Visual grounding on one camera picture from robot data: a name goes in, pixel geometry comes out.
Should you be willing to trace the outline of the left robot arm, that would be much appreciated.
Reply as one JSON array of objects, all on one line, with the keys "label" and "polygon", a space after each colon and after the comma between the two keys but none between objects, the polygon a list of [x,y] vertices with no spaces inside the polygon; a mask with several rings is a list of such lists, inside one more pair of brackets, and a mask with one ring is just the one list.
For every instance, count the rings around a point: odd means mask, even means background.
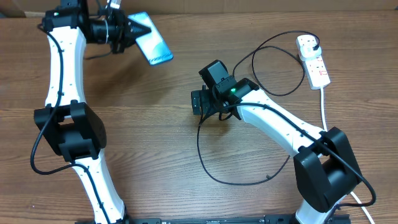
[{"label": "left robot arm", "polygon": [[[108,1],[98,9],[97,17],[91,17],[86,1],[61,1],[37,26],[49,40],[50,86],[44,108],[34,111],[40,132],[32,147],[30,165],[40,175],[72,168],[93,207],[93,223],[133,222],[106,165],[105,126],[87,105],[83,87],[87,44],[108,44],[111,53],[121,54],[137,38],[151,32],[150,27],[129,19],[120,5],[120,1]],[[42,138],[63,157],[65,166],[50,171],[36,167],[35,153]]]}]

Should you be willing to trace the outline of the blue Galaxy smartphone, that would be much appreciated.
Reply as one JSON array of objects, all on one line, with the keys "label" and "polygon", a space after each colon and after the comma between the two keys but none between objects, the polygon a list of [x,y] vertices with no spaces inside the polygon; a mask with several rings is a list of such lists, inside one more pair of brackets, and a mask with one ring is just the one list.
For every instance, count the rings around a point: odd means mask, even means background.
[{"label": "blue Galaxy smartphone", "polygon": [[174,55],[146,12],[128,15],[134,22],[150,27],[151,32],[136,39],[141,52],[152,66],[173,59]]}]

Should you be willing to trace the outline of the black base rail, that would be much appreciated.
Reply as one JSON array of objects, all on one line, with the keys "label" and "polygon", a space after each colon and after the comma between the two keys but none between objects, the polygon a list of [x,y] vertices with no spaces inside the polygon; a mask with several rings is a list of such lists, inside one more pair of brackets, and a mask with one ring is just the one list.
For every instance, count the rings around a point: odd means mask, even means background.
[{"label": "black base rail", "polygon": [[214,218],[214,219],[176,219],[127,218],[119,223],[127,224],[293,224],[293,215],[265,215],[263,217]]}]

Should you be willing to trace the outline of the white charger plug adapter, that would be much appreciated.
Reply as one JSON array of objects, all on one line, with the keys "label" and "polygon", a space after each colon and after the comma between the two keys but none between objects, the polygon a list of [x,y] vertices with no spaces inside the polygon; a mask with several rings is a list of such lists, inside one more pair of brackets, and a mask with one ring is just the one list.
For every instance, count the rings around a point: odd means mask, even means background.
[{"label": "white charger plug adapter", "polygon": [[313,60],[322,54],[321,47],[314,50],[311,45],[299,45],[298,49],[301,61]]}]

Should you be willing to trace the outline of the white power strip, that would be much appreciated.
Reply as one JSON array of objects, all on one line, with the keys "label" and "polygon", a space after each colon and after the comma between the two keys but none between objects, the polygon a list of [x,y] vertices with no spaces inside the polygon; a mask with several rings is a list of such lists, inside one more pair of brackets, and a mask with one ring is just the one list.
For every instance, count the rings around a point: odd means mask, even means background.
[{"label": "white power strip", "polygon": [[[317,46],[316,38],[308,34],[298,36],[295,42],[298,48],[298,55],[299,45],[311,45],[313,49]],[[320,90],[330,84],[331,81],[322,55],[313,60],[302,61],[302,63],[312,90]]]}]

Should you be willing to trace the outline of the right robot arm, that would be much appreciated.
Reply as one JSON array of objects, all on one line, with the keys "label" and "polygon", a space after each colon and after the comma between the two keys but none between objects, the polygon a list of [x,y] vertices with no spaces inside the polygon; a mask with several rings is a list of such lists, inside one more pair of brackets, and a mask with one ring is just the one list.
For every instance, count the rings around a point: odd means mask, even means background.
[{"label": "right robot arm", "polygon": [[251,80],[237,81],[219,60],[198,73],[205,84],[191,93],[191,99],[193,114],[201,122],[216,113],[234,116],[263,131],[293,159],[303,202],[290,223],[350,223],[349,216],[336,211],[363,176],[343,131],[324,131],[302,121]]}]

